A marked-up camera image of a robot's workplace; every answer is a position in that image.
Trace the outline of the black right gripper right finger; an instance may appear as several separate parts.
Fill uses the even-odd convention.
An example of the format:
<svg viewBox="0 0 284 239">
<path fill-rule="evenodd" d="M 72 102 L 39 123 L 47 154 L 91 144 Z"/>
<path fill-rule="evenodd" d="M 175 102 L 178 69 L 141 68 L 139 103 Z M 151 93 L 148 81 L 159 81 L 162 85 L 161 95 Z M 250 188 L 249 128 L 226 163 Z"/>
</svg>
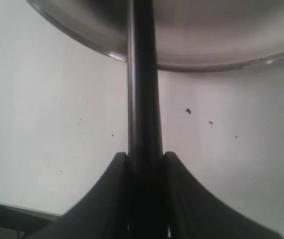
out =
<svg viewBox="0 0 284 239">
<path fill-rule="evenodd" d="M 279 239 L 281 234 L 232 209 L 197 181 L 173 152 L 163 157 L 174 239 Z"/>
</svg>

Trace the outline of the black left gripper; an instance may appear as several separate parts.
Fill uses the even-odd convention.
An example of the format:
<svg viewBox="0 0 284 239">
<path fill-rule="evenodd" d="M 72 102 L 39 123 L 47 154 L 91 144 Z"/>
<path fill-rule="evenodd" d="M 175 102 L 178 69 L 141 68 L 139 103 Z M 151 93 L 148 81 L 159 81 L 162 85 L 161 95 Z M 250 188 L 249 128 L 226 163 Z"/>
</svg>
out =
<svg viewBox="0 0 284 239">
<path fill-rule="evenodd" d="M 23 232 L 25 237 L 58 218 L 56 215 L 0 205 L 0 228 Z"/>
</svg>

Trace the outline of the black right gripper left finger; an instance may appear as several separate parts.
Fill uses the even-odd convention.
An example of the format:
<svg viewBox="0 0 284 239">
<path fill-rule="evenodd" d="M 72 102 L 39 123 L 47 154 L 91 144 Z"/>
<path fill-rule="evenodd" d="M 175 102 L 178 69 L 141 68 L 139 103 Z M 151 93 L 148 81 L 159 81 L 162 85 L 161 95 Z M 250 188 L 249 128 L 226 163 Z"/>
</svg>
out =
<svg viewBox="0 0 284 239">
<path fill-rule="evenodd" d="M 126 153 L 117 153 L 97 183 L 75 206 L 31 238 L 128 238 L 129 175 Z"/>
</svg>

